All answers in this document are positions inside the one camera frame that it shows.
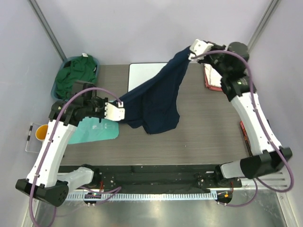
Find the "navy blue t shirt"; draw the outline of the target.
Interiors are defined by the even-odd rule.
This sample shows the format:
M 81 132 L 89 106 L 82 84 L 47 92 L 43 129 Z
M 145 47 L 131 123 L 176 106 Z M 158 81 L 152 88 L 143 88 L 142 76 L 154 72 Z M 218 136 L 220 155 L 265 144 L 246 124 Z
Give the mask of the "navy blue t shirt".
M 188 56 L 189 47 L 176 53 L 153 78 L 122 95 L 125 118 L 120 123 L 133 129 L 142 126 L 148 134 L 175 129 L 180 118 L 178 91 L 190 63 Z

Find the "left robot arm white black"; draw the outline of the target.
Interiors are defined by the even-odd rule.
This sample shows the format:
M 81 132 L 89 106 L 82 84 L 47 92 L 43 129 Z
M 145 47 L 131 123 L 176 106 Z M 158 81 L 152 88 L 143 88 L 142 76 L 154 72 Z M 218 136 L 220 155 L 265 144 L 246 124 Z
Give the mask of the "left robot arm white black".
M 84 185 L 95 189 L 100 185 L 99 168 L 87 164 L 70 173 L 58 175 L 68 142 L 79 123 L 86 117 L 105 117 L 105 103 L 108 99 L 98 97 L 93 87 L 92 83 L 77 81 L 72 93 L 75 95 L 84 89 L 87 92 L 71 102 L 57 101 L 52 105 L 47 135 L 38 158 L 27 177 L 17 180 L 17 190 L 59 207 L 73 190 Z

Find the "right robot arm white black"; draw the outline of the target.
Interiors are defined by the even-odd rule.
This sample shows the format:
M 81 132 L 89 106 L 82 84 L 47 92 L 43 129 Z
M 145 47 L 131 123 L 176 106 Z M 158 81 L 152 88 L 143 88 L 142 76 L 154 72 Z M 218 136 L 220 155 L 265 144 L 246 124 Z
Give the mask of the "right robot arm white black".
M 247 46 L 233 42 L 226 47 L 197 40 L 190 51 L 189 60 L 209 64 L 221 75 L 221 89 L 238 113 L 250 142 L 251 156 L 219 165 L 214 174 L 215 184 L 224 187 L 237 177 L 259 179 L 285 167 L 292 189 L 294 176 L 288 160 L 293 154 L 276 138 L 261 109 L 248 65 Z

